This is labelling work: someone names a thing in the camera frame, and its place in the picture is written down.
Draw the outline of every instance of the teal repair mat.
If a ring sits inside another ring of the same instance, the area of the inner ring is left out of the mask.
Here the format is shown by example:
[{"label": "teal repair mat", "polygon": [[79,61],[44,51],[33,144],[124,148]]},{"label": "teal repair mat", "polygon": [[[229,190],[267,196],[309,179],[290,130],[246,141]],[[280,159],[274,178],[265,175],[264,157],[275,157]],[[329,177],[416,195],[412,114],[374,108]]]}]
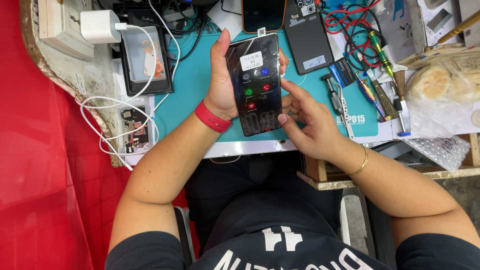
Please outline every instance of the teal repair mat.
[{"label": "teal repair mat", "polygon": [[[288,58],[291,59],[291,52],[288,47],[287,38],[283,30],[277,31],[280,47]],[[175,72],[173,81],[174,92],[158,107],[155,112],[155,123],[160,131],[160,138],[166,136],[176,128],[189,114],[193,112],[198,103],[205,97],[210,82],[210,47],[217,40],[219,33],[211,34],[204,31],[193,53],[185,60],[180,61]],[[252,34],[240,34],[235,40],[245,39]],[[196,40],[197,34],[191,33],[178,38],[180,49],[185,55]],[[174,42],[170,43],[169,50],[177,54]],[[316,70],[300,76],[297,74],[293,60],[285,72],[285,78],[305,88],[313,98],[326,104],[334,117],[336,114],[330,104],[327,95],[327,86],[320,77],[330,72],[328,67]],[[155,96],[155,103],[163,98],[164,94]],[[347,101],[348,112],[352,116],[352,129],[355,136],[376,136],[378,134],[377,112],[375,108],[363,96],[356,84],[351,84],[344,89],[344,96]],[[347,136],[347,130],[339,117],[336,117],[339,130]],[[258,135],[245,137],[241,130],[238,118],[232,120],[231,127],[223,133],[217,142],[236,141],[263,141],[288,139],[283,129],[277,129]]]}]

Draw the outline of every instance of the red wristband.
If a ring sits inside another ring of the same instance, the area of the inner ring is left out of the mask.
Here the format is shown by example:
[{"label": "red wristband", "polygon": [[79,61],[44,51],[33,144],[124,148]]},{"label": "red wristband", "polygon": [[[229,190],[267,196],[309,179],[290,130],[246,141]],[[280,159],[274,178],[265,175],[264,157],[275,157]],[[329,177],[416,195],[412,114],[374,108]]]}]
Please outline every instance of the red wristband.
[{"label": "red wristband", "polygon": [[195,114],[198,119],[206,124],[209,128],[224,133],[228,127],[232,124],[232,121],[225,121],[221,118],[216,117],[211,111],[205,107],[204,101],[200,101],[200,104],[195,108]]}]

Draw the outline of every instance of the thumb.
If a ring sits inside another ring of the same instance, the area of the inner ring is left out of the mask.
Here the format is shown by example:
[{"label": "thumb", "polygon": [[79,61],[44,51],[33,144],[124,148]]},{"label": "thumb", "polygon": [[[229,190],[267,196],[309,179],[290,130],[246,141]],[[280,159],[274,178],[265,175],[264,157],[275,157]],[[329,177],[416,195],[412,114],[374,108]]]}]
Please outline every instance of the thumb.
[{"label": "thumb", "polygon": [[218,40],[212,45],[210,49],[210,65],[212,73],[228,72],[227,62],[225,61],[225,54],[230,45],[230,32],[224,28]]},{"label": "thumb", "polygon": [[303,133],[299,126],[297,126],[297,123],[295,123],[295,120],[293,120],[290,115],[282,113],[278,116],[278,121],[297,148],[307,143],[309,138]]}]

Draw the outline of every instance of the concrete floor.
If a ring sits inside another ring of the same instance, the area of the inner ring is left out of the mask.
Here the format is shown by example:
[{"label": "concrete floor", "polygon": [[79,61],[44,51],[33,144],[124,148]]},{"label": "concrete floor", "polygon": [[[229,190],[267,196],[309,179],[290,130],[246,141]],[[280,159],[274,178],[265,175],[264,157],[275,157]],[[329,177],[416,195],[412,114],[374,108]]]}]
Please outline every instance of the concrete floor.
[{"label": "concrete floor", "polygon": [[[436,180],[436,182],[457,200],[472,220],[480,235],[480,176]],[[345,198],[345,207],[347,209],[351,246],[359,251],[368,253],[365,244],[367,233],[365,231],[360,200],[356,196],[349,196]]]}]

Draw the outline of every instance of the smartphone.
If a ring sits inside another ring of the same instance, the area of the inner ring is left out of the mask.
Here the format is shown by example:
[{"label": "smartphone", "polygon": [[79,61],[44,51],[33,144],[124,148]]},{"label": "smartphone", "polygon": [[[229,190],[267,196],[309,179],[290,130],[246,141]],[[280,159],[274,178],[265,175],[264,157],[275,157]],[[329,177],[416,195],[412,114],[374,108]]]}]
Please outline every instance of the smartphone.
[{"label": "smartphone", "polygon": [[334,62],[323,17],[313,0],[287,0],[283,27],[299,75]]},{"label": "smartphone", "polygon": [[280,128],[282,113],[278,35],[230,43],[226,54],[243,135]]},{"label": "smartphone", "polygon": [[267,32],[280,30],[286,2],[287,0],[242,0],[243,30],[246,33],[257,33],[263,27]]}]

